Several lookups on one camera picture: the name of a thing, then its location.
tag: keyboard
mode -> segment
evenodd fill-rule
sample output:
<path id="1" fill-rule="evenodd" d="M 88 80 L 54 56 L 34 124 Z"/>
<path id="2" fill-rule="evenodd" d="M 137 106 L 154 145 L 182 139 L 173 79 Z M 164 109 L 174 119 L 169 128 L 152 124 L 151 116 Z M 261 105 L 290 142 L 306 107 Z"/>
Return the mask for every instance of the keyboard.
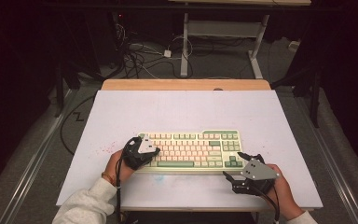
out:
<path id="1" fill-rule="evenodd" d="M 238 131 L 210 130 L 201 133 L 147 134 L 159 154 L 137 173 L 155 174 L 239 174 L 245 160 Z"/>

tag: desk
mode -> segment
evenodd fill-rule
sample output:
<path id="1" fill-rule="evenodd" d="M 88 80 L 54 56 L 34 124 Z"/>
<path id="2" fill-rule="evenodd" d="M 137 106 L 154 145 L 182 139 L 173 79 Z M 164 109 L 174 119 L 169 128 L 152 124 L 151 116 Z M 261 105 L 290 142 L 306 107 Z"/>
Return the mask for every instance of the desk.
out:
<path id="1" fill-rule="evenodd" d="M 309 6 L 310 0 L 172 0 L 174 2 L 191 3 L 218 3 L 233 5 L 267 5 L 267 6 Z M 255 78 L 263 78 L 257 62 L 257 52 L 260 48 L 264 32 L 267 28 L 269 15 L 264 15 L 261 22 L 233 22 L 233 21 L 190 21 L 188 13 L 185 13 L 183 31 L 183 53 L 181 62 L 181 77 L 187 77 L 188 47 L 187 38 L 189 35 L 213 35 L 213 36 L 234 36 L 234 37 L 255 37 L 253 50 L 248 51 L 249 60 L 253 68 Z"/>
<path id="2" fill-rule="evenodd" d="M 229 89 L 234 81 L 243 86 L 232 85 L 234 91 L 188 90 L 189 87 L 210 90 L 223 85 L 222 89 Z M 199 132 L 215 127 L 239 130 L 247 153 L 260 153 L 267 162 L 280 164 L 301 207 L 322 207 L 279 99 L 265 84 L 264 80 L 107 80 L 95 99 L 57 205 L 76 190 L 89 188 L 104 169 L 109 155 L 137 133 Z M 208 113 L 201 114 L 204 107 Z M 229 119 L 211 122 L 222 117 Z M 122 187 L 122 209 L 260 211 L 268 207 L 258 197 L 236 195 L 223 175 L 134 174 Z"/>

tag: metal bracket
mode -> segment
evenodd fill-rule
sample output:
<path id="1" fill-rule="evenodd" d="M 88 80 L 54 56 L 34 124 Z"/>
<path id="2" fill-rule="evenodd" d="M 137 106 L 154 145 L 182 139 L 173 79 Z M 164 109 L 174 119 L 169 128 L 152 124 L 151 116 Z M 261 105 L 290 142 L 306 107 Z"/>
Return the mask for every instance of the metal bracket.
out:
<path id="1" fill-rule="evenodd" d="M 263 162 L 253 158 L 246 164 L 241 171 L 241 175 L 253 180 L 276 179 L 279 174 L 267 167 Z"/>
<path id="2" fill-rule="evenodd" d="M 144 135 L 142 139 L 142 143 L 139 146 L 138 152 L 140 154 L 155 152 L 156 147 L 153 146 L 152 141 L 150 141 L 149 136 L 147 134 Z"/>

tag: sleeve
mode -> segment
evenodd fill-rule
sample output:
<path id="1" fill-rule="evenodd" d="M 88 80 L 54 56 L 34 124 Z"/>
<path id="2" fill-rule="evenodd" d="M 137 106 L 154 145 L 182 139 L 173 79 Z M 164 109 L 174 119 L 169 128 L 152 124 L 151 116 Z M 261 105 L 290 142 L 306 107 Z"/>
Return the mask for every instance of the sleeve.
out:
<path id="1" fill-rule="evenodd" d="M 287 224 L 317 224 L 308 211 L 286 222 Z"/>
<path id="2" fill-rule="evenodd" d="M 116 192 L 114 186 L 99 178 L 91 189 L 81 189 L 69 197 L 52 223 L 105 223 L 106 216 L 115 211 L 109 200 L 116 195 Z"/>

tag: human hand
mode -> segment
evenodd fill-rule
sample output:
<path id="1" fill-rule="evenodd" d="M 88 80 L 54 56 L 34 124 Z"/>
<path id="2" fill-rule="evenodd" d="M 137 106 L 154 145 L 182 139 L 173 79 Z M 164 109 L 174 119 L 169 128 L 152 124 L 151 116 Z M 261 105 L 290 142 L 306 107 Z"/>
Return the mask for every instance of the human hand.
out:
<path id="1" fill-rule="evenodd" d="M 110 160 L 106 164 L 106 168 L 104 171 L 107 175 L 112 177 L 113 186 L 117 185 L 117 170 L 116 170 L 116 168 L 118 168 L 118 161 L 120 160 L 122 152 L 123 152 L 123 149 L 115 152 L 114 154 L 112 154 L 110 156 Z M 133 173 L 134 173 L 134 171 L 129 166 L 127 166 L 126 162 L 123 160 L 121 162 L 121 168 L 120 168 L 120 183 L 123 183 L 126 180 L 128 180 Z M 109 180 L 108 177 L 106 177 L 104 175 L 103 175 L 103 178 L 109 182 L 111 181 L 111 180 Z"/>
<path id="2" fill-rule="evenodd" d="M 280 177 L 275 179 L 275 190 L 271 189 L 267 194 L 270 199 L 278 206 L 277 195 L 279 200 L 279 207 L 281 214 L 287 219 L 291 220 L 295 217 L 299 217 L 303 214 L 301 208 L 296 204 L 295 199 L 293 198 L 292 191 L 290 190 L 289 183 L 286 178 L 284 178 L 281 169 L 275 164 L 267 164 L 272 170 L 277 172 Z"/>

